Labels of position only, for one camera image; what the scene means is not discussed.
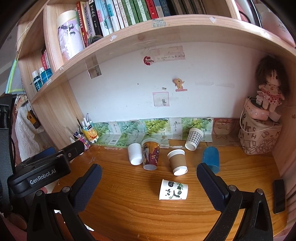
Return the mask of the plain white cup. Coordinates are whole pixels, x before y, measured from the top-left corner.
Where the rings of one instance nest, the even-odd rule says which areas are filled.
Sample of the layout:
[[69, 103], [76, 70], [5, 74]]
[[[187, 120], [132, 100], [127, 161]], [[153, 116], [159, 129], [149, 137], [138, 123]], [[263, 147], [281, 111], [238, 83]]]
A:
[[133, 143], [128, 146], [128, 158], [132, 165], [137, 166], [142, 164], [142, 148], [139, 143]]

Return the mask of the orange illustrated paper cup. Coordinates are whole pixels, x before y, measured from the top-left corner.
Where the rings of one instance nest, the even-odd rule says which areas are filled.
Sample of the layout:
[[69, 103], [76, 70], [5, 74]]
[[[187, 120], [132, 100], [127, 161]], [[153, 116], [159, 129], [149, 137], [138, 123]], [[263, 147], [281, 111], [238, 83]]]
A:
[[145, 170], [156, 170], [159, 161], [160, 144], [155, 138], [146, 138], [142, 141], [143, 168]]

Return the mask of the blue plastic cup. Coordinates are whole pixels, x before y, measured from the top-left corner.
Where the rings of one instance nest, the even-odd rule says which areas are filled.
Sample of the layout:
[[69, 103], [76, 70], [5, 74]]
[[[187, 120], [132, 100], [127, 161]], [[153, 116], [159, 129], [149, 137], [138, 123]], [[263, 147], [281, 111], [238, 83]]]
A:
[[220, 171], [220, 156], [216, 147], [207, 147], [203, 152], [202, 162], [207, 164], [214, 174]]

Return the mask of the white panda paper cup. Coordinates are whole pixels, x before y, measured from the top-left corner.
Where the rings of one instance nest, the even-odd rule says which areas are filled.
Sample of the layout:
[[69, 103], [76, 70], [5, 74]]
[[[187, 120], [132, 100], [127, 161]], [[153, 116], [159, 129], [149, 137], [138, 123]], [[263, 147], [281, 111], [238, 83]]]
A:
[[159, 191], [159, 200], [186, 200], [188, 190], [187, 184], [163, 179]]

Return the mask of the brown sleeve paper cup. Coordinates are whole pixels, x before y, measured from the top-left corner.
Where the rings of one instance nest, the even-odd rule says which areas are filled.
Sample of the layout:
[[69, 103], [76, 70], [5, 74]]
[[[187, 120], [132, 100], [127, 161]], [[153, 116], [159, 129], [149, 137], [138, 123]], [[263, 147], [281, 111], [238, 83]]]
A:
[[175, 149], [168, 153], [168, 160], [171, 169], [175, 176], [181, 176], [187, 173], [188, 167], [185, 158], [185, 151], [182, 149]]

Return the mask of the grey checkered paper cup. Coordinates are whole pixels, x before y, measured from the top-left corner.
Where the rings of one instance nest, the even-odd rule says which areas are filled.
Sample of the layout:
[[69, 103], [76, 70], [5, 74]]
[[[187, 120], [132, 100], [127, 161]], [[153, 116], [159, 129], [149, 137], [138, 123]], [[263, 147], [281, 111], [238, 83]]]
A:
[[185, 142], [185, 148], [189, 151], [195, 151], [203, 138], [204, 133], [198, 128], [191, 128], [188, 133], [187, 140]]

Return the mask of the pink small box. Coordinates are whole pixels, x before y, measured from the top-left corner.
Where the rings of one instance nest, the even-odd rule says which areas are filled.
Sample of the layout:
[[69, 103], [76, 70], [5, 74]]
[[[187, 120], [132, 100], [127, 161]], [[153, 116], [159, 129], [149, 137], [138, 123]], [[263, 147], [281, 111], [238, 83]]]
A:
[[80, 136], [79, 140], [84, 144], [84, 150], [88, 150], [91, 146], [90, 142], [88, 142], [88, 140], [84, 137], [84, 136]]

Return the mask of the orange pen holder box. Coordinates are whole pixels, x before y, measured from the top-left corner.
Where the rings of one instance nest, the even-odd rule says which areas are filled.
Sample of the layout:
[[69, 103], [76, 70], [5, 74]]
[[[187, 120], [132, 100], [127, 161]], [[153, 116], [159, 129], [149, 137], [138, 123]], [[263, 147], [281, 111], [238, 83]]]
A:
[[82, 129], [82, 132], [84, 133], [86, 139], [92, 144], [94, 144], [99, 138], [98, 133], [93, 127], [92, 123], [89, 123], [87, 126], [85, 126]]

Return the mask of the white hanging garment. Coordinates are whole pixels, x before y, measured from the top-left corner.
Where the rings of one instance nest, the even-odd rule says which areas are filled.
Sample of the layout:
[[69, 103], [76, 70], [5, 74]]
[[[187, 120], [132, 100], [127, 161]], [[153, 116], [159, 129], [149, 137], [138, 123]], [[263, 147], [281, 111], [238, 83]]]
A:
[[28, 104], [29, 102], [25, 100], [25, 95], [19, 94], [16, 96], [15, 132], [21, 161], [25, 161], [41, 152], [41, 146], [36, 139], [36, 135], [44, 131], [42, 127], [35, 128], [28, 120]]

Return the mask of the black phone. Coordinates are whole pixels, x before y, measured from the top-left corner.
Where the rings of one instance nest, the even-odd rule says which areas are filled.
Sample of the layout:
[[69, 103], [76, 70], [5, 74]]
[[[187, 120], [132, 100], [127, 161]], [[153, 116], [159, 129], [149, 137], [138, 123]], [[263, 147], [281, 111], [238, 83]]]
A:
[[285, 211], [285, 183], [283, 179], [273, 182], [273, 212], [274, 214]]

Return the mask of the green grape paper strip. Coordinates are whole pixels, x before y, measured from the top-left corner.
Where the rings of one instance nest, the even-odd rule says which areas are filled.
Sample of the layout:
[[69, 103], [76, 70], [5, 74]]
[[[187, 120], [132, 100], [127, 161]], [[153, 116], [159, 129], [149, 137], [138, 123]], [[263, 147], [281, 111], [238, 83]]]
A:
[[201, 130], [202, 142], [212, 142], [213, 123], [212, 118], [148, 118], [94, 123], [93, 127], [98, 134], [96, 145], [126, 148], [146, 138], [155, 138], [161, 148], [167, 149], [169, 140], [185, 141], [192, 128]]

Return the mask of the teal bottle left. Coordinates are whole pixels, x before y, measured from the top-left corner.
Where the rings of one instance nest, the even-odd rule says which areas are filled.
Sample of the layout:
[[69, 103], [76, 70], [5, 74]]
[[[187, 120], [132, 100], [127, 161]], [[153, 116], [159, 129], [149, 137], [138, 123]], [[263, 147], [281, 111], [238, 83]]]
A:
[[33, 77], [34, 87], [35, 87], [36, 91], [39, 91], [43, 86], [43, 81], [42, 81], [42, 79], [41, 79], [41, 77], [40, 77], [37, 70], [32, 72], [32, 77]]

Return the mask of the teal bottle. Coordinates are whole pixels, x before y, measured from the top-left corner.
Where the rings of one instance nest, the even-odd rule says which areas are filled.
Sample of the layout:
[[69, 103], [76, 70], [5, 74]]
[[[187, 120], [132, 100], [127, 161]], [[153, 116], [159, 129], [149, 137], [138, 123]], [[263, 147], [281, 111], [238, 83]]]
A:
[[43, 81], [42, 81], [42, 79], [41, 79], [41, 77], [40, 77], [37, 70], [32, 72], [32, 77], [33, 77], [34, 87], [35, 87], [36, 91], [39, 91], [43, 86]]
[[39, 73], [43, 84], [45, 84], [53, 74], [51, 68], [45, 69], [44, 67], [39, 69]]

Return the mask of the teal bottle right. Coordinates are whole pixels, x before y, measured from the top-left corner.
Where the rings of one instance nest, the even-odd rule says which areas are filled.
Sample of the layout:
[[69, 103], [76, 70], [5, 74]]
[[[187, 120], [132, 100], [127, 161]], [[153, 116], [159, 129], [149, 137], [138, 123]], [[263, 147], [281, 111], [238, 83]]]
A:
[[39, 69], [39, 73], [43, 84], [45, 84], [53, 74], [51, 68], [45, 69], [44, 67]]

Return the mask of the beige patterned storage bag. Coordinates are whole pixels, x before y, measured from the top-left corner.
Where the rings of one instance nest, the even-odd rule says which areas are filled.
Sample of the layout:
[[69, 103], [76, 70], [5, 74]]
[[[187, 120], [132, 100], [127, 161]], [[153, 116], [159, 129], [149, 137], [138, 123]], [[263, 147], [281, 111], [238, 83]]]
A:
[[244, 110], [240, 118], [238, 138], [247, 155], [265, 154], [272, 151], [281, 132], [281, 121], [255, 120]]

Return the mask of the pink sticky note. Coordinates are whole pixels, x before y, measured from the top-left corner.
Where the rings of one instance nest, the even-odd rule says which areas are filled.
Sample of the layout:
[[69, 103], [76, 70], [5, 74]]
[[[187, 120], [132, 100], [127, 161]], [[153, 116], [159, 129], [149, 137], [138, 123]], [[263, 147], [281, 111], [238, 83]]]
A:
[[168, 107], [170, 106], [168, 92], [153, 92], [152, 93], [155, 107]]

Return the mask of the white floral cylinder box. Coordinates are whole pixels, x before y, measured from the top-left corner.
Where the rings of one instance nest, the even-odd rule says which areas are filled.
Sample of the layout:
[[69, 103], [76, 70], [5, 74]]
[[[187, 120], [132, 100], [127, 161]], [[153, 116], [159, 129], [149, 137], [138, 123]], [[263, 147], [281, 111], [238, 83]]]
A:
[[77, 12], [69, 10], [57, 18], [59, 45], [64, 63], [84, 49]]

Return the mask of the pink round box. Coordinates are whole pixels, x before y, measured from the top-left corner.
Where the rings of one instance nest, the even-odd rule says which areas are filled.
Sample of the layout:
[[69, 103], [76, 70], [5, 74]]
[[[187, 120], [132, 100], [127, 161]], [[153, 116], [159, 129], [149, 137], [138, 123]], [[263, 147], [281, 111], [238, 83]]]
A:
[[244, 110], [254, 120], [266, 121], [269, 117], [269, 111], [256, 103], [256, 99], [247, 98], [244, 104]]

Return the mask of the red sticker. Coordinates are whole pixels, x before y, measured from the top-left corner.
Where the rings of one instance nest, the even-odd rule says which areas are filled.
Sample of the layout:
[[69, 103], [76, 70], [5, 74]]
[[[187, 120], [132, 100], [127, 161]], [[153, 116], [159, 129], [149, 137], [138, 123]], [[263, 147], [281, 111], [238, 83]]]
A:
[[150, 56], [145, 56], [143, 62], [145, 65], [151, 66], [154, 63], [154, 59], [152, 59]]

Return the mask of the yellow duck sticker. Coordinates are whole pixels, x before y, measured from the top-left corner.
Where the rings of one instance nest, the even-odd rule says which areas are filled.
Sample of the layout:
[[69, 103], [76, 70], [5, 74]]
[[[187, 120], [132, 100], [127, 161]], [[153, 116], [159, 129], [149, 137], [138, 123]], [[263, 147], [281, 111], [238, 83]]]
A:
[[173, 79], [173, 83], [175, 84], [175, 87], [176, 87], [176, 92], [184, 92], [184, 91], [187, 91], [187, 89], [185, 89], [183, 87], [183, 84], [185, 83], [184, 81], [182, 81], [180, 78], [176, 78], [176, 79]]

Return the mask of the row of books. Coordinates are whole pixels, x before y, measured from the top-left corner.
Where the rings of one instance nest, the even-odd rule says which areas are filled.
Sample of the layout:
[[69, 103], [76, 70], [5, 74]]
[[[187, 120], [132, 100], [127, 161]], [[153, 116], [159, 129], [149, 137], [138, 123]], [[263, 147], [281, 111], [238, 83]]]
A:
[[202, 1], [78, 1], [78, 26], [82, 44], [88, 47], [97, 40], [138, 23], [175, 15], [205, 14]]

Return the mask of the wooden bookshelf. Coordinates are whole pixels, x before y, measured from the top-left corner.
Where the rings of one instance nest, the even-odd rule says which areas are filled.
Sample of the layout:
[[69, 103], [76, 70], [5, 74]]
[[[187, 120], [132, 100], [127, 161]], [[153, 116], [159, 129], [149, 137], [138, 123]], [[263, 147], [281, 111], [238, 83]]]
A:
[[[69, 144], [65, 128], [74, 127], [82, 116], [69, 80], [93, 65], [133, 51], [164, 44], [209, 42], [233, 44], [281, 57], [295, 87], [295, 48], [276, 34], [247, 22], [215, 15], [182, 15], [164, 18], [165, 26], [142, 22], [104, 37], [67, 63], [57, 45], [53, 20], [63, 10], [74, 9], [73, 1], [37, 1], [17, 23], [20, 42], [16, 46], [22, 81], [38, 119], [56, 147]], [[40, 50], [49, 53], [53, 76], [41, 90], [30, 86], [29, 71], [40, 63]]]

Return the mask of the brown haired rag doll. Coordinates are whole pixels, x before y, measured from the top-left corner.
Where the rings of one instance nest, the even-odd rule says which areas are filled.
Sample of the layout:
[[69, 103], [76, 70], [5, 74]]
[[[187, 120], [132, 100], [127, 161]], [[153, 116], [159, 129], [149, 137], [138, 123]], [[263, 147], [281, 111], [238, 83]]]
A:
[[290, 93], [290, 84], [284, 65], [274, 57], [265, 56], [257, 65], [255, 79], [258, 83], [257, 104], [270, 113], [275, 112]]

